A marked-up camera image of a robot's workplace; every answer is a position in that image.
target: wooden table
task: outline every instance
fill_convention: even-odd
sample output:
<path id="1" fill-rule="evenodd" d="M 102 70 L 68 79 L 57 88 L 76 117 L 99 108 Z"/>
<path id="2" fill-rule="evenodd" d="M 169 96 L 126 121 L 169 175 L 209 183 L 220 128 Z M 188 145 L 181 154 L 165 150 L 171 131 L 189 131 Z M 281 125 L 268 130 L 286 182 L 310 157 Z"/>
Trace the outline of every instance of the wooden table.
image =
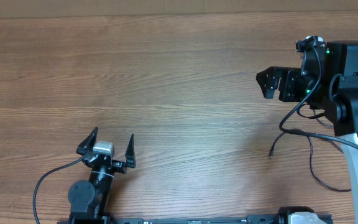
<path id="1" fill-rule="evenodd" d="M 35 183 L 78 158 L 95 126 L 116 159 L 135 134 L 137 167 L 111 190 L 116 217 L 242 217 L 304 205 L 353 223 L 351 193 L 312 178 L 306 138 L 284 136 L 268 159 L 295 104 L 264 99 L 255 74 L 299 67 L 294 41 L 313 34 L 358 40 L 358 12 L 0 20 L 0 223 L 34 223 Z M 333 133 L 297 116 L 287 125 Z M 317 175 L 349 188 L 343 155 L 313 142 Z M 68 218 L 68 188 L 89 173 L 78 164 L 42 182 L 41 223 Z"/>

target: tabletop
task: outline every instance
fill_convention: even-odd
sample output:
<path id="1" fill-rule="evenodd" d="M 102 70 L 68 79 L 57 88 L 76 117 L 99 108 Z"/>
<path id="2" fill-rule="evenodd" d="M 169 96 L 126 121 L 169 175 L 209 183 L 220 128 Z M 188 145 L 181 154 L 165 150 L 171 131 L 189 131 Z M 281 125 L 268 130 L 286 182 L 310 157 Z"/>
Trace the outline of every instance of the tabletop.
<path id="1" fill-rule="evenodd" d="M 295 104 L 263 98 L 255 74 L 300 67 L 294 43 L 308 35 L 358 40 L 358 11 L 0 20 L 0 223 L 34 223 L 38 179 L 79 158 L 95 126 L 116 159 L 134 133 L 137 167 L 116 175 L 115 217 L 244 217 L 302 205 L 353 223 L 351 193 L 312 177 L 307 138 L 285 135 L 268 159 Z M 286 125 L 333 134 L 295 115 Z M 313 144 L 319 178 L 349 188 L 344 156 Z M 77 164 L 41 183 L 41 223 L 68 218 L 68 189 L 89 174 Z"/>

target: wooden surface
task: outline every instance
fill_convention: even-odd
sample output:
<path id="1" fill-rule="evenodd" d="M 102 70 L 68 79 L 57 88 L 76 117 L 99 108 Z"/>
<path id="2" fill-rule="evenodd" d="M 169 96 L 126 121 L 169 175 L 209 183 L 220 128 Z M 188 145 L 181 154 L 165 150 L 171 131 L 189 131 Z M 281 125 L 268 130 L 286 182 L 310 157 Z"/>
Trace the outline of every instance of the wooden surface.
<path id="1" fill-rule="evenodd" d="M 78 158 L 95 126 L 116 159 L 135 134 L 137 167 L 116 175 L 109 199 L 116 217 L 304 205 L 353 223 L 351 193 L 312 178 L 306 138 L 284 136 L 268 159 L 294 104 L 264 99 L 255 74 L 299 67 L 294 42 L 313 34 L 358 40 L 358 12 L 0 20 L 0 223 L 34 223 L 35 183 Z M 297 116 L 287 125 L 332 134 Z M 350 187 L 343 155 L 313 142 L 317 175 Z M 42 182 L 42 223 L 68 218 L 68 188 L 89 173 L 78 164 Z"/>
<path id="2" fill-rule="evenodd" d="M 0 19 L 358 10 L 358 0 L 0 0 Z"/>

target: beige wall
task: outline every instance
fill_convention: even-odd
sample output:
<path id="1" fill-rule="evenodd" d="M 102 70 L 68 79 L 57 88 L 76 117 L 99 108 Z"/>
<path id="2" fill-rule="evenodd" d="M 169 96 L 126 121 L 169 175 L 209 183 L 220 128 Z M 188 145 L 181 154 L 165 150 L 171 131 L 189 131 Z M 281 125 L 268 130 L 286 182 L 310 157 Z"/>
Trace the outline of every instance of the beige wall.
<path id="1" fill-rule="evenodd" d="M 358 10 L 358 0 L 0 0 L 0 18 Z"/>

